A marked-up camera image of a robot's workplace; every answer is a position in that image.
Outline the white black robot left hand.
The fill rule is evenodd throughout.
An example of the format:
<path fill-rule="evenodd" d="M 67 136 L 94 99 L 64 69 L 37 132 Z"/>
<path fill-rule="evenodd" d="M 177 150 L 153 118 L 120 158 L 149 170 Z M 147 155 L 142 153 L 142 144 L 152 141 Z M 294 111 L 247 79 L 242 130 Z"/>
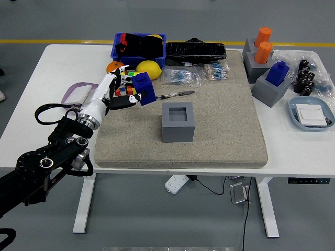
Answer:
<path fill-rule="evenodd" d="M 128 67 L 127 65 L 121 66 L 106 74 L 95 90 L 91 101 L 82 107 L 77 122 L 86 124 L 95 130 L 102 123 L 103 116 L 108 113 L 108 110 L 132 107 L 147 95 L 147 92 L 144 91 L 135 95 L 113 97 L 117 81 L 121 80 L 121 73 L 127 70 Z"/>

